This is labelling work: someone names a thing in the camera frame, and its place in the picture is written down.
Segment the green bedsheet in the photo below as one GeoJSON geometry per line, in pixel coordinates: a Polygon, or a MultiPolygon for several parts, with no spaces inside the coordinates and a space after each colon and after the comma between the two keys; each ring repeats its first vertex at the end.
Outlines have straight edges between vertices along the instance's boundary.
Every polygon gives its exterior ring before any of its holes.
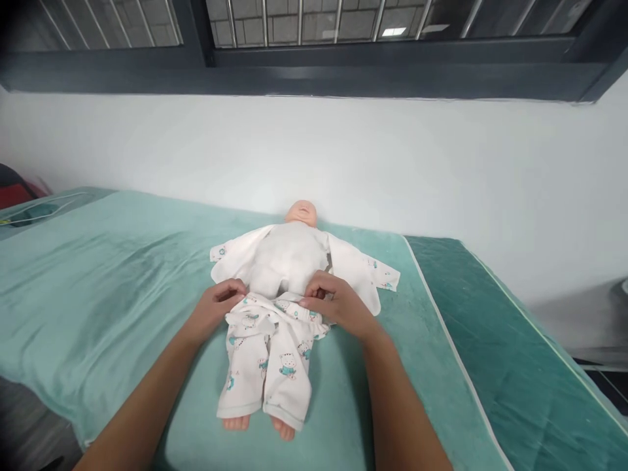
{"type": "MultiPolygon", "coordinates": [[[[0,374],[68,418],[81,442],[113,416],[211,284],[209,248],[279,217],[118,192],[0,241],[0,374]]],[[[459,470],[504,470],[403,237],[322,225],[401,271],[379,320],[459,470]]],[[[215,417],[227,372],[223,326],[202,349],[157,464],[178,470],[373,467],[358,345],[339,328],[313,348],[303,432],[282,442],[262,413],[247,432],[215,417]]]]}
{"type": "Polygon", "coordinates": [[[459,241],[409,237],[516,470],[628,470],[625,419],[459,241]]]}

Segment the red object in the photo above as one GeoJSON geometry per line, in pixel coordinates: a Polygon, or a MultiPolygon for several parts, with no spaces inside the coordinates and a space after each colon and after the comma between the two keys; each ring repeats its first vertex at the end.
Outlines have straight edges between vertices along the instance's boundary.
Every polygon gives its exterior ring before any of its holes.
{"type": "Polygon", "coordinates": [[[33,197],[20,184],[13,184],[0,188],[0,209],[15,206],[16,204],[32,201],[33,197]]]}

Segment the doll head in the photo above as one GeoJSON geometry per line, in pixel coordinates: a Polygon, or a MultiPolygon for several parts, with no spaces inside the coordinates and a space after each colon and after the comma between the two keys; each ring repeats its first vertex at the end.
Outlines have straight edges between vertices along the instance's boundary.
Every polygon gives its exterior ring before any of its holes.
{"type": "Polygon", "coordinates": [[[286,222],[301,221],[313,228],[316,227],[316,220],[316,208],[312,203],[305,200],[293,204],[285,219],[286,222]]]}

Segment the finger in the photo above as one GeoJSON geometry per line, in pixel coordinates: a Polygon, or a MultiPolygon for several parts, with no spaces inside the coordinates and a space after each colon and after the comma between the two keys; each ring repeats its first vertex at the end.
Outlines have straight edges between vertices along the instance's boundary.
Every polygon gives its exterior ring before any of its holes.
{"type": "Polygon", "coordinates": [[[318,298],[303,298],[299,301],[299,306],[323,314],[331,320],[334,320],[334,305],[330,301],[324,301],[318,298]]]}
{"type": "Polygon", "coordinates": [[[220,311],[222,314],[227,314],[227,312],[231,311],[236,304],[244,299],[244,294],[236,294],[231,298],[226,299],[225,301],[219,302],[220,311]]]}
{"type": "Polygon", "coordinates": [[[245,284],[242,280],[236,278],[229,278],[228,280],[221,281],[216,286],[213,286],[211,290],[214,301],[219,301],[225,294],[228,294],[231,291],[240,294],[247,293],[247,287],[245,284]]]}
{"type": "Polygon", "coordinates": [[[338,289],[339,278],[336,278],[323,270],[319,270],[314,273],[314,276],[307,284],[305,288],[306,298],[316,296],[319,289],[325,290],[330,293],[335,293],[338,289]]]}

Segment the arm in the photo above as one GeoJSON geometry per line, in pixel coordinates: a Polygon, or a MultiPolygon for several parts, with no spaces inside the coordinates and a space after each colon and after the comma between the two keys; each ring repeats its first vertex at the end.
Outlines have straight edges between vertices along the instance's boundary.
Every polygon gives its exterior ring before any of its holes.
{"type": "Polygon", "coordinates": [[[245,294],[244,284],[234,279],[203,293],[190,318],[83,455],[75,471],[148,469],[198,349],[245,294]]]}
{"type": "Polygon", "coordinates": [[[338,323],[362,344],[378,470],[451,470],[451,463],[414,391],[392,339],[340,278],[318,271],[301,306],[338,323]],[[334,296],[324,301],[326,293],[334,296]]]}

